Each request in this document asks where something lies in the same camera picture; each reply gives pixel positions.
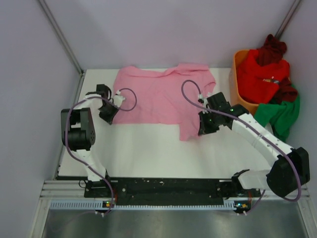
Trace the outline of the pink t shirt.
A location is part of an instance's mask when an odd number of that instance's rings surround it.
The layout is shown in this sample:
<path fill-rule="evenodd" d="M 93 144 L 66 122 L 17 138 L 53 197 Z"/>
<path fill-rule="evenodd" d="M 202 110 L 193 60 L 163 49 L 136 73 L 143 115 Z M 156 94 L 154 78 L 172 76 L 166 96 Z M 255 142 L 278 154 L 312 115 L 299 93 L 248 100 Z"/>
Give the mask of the pink t shirt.
<path fill-rule="evenodd" d="M 181 141 L 198 137 L 200 109 L 187 100 L 197 102 L 200 93 L 212 93 L 215 85 L 209 67 L 203 64 L 183 63 L 162 72 L 124 67 L 113 89 L 122 91 L 126 110 L 119 111 L 113 123 L 177 124 Z"/>

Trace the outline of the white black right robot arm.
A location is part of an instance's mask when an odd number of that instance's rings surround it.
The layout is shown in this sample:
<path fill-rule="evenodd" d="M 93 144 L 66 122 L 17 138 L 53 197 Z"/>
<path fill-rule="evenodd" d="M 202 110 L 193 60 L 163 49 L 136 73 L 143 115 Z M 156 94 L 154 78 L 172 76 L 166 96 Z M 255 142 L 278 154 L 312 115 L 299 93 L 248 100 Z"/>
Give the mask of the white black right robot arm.
<path fill-rule="evenodd" d="M 244 169 L 235 173 L 232 192 L 243 196 L 249 189 L 271 190 L 279 197 L 286 197 L 298 186 L 310 181 L 309 155 L 299 147 L 289 146 L 261 126 L 242 105 L 230 105 L 223 93 L 209 97 L 198 95 L 204 109 L 199 112 L 199 135 L 215 133 L 226 126 L 248 141 L 267 161 L 269 170 Z"/>

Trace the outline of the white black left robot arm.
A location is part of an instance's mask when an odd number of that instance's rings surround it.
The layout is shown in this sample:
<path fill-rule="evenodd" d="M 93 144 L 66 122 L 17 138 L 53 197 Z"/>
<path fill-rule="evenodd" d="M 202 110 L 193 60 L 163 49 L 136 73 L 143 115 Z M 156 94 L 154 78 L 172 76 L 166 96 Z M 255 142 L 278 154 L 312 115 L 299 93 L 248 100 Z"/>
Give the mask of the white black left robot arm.
<path fill-rule="evenodd" d="M 61 139 L 70 156 L 85 167 L 88 181 L 97 182 L 95 191 L 100 196 L 108 196 L 112 192 L 112 184 L 106 168 L 92 152 L 96 142 L 93 113 L 112 124 L 125 98 L 118 90 L 114 95 L 110 88 L 98 84 L 94 92 L 89 92 L 84 99 L 73 106 L 73 109 L 61 110 Z"/>

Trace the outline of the bright red t shirt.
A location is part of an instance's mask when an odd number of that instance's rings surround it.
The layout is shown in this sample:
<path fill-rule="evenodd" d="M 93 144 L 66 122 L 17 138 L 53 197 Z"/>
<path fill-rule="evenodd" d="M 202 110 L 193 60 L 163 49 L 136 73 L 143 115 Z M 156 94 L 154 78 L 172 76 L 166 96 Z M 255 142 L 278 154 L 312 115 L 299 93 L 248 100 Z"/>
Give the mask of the bright red t shirt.
<path fill-rule="evenodd" d="M 237 84 L 240 96 L 249 103 L 264 103 L 266 96 L 261 87 L 264 78 L 257 64 L 258 50 L 249 50 L 246 58 L 237 67 Z"/>

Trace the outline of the green t shirt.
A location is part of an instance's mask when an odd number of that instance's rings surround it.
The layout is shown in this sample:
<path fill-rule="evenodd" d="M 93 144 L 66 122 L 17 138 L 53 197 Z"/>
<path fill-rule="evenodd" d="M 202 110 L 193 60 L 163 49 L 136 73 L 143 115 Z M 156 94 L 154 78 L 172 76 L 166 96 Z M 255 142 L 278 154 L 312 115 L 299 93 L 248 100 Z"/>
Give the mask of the green t shirt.
<path fill-rule="evenodd" d="M 297 94 L 293 102 L 283 99 L 278 103 L 276 99 L 272 99 L 268 104 L 259 104 L 254 118 L 263 127 L 270 124 L 274 136 L 285 142 L 292 125 L 298 119 L 299 112 L 300 96 Z"/>

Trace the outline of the dark red t shirt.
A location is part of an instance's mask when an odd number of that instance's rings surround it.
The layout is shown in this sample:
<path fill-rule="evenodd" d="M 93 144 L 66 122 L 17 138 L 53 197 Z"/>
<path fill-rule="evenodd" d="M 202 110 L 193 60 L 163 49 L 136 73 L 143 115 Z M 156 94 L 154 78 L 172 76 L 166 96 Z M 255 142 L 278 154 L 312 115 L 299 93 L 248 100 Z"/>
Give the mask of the dark red t shirt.
<path fill-rule="evenodd" d="M 290 64 L 283 59 L 287 45 L 269 34 L 262 47 L 258 49 L 257 64 L 263 73 L 261 87 L 266 99 L 264 103 L 283 101 L 293 103 L 298 97 L 298 91 L 290 80 Z"/>

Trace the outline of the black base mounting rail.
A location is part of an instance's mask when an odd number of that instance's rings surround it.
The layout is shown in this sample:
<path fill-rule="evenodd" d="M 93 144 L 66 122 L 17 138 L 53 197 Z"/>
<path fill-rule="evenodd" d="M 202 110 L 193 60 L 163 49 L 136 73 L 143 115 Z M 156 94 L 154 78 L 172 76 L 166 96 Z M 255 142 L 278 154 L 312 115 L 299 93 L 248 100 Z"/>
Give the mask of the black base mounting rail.
<path fill-rule="evenodd" d="M 256 189 L 243 189 L 230 179 L 122 178 L 86 182 L 86 198 L 114 198 L 117 205 L 220 205 L 229 198 L 257 198 Z"/>

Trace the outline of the left aluminium frame post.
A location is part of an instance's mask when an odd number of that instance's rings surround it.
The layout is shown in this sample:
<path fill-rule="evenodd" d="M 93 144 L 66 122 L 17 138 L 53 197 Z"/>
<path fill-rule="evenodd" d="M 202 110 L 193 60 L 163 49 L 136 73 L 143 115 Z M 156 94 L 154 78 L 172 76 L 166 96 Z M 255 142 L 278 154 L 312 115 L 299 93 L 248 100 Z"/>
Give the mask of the left aluminium frame post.
<path fill-rule="evenodd" d="M 65 51 L 67 57 L 69 58 L 70 62 L 76 69 L 77 73 L 81 76 L 84 73 L 84 70 L 80 66 L 70 44 L 68 43 L 62 29 L 60 28 L 58 22 L 56 21 L 50 7 L 48 6 L 45 0 L 37 0 L 39 7 L 43 11 L 44 15 L 46 16 L 49 24 L 51 25 L 57 39 L 59 40 L 63 50 Z"/>

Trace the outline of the aluminium frame post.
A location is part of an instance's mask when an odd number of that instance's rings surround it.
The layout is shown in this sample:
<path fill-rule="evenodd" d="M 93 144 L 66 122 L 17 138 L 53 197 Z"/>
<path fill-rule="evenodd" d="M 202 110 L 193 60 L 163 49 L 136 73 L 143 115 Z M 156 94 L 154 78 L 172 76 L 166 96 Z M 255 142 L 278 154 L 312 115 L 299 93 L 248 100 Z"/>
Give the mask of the aluminium frame post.
<path fill-rule="evenodd" d="M 296 12 L 299 10 L 303 0 L 294 0 L 286 13 L 284 19 L 282 20 L 282 23 L 280 24 L 276 34 L 275 38 L 280 39 L 286 30 L 287 26 L 289 25 L 292 18 L 295 16 Z"/>
<path fill-rule="evenodd" d="M 43 11 L 44 15 L 46 16 L 49 24 L 51 25 L 57 39 L 59 40 L 63 50 L 65 51 L 67 57 L 69 58 L 70 62 L 76 69 L 77 73 L 81 76 L 84 73 L 84 70 L 80 66 L 70 44 L 68 43 L 62 29 L 60 28 L 58 22 L 56 21 L 50 7 L 48 6 L 45 0 L 37 0 L 39 7 Z"/>

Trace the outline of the right aluminium frame post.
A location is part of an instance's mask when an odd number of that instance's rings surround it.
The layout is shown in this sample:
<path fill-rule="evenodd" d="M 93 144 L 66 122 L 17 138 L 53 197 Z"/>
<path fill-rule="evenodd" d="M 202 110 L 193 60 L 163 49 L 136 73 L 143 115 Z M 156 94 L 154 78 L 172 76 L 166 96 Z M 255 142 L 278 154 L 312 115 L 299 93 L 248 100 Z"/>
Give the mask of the right aluminium frame post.
<path fill-rule="evenodd" d="M 280 39 L 286 30 L 287 26 L 289 25 L 292 18 L 295 16 L 296 12 L 299 10 L 303 0 L 294 0 L 286 13 L 284 19 L 282 20 L 282 23 L 280 24 L 276 34 L 275 38 Z"/>

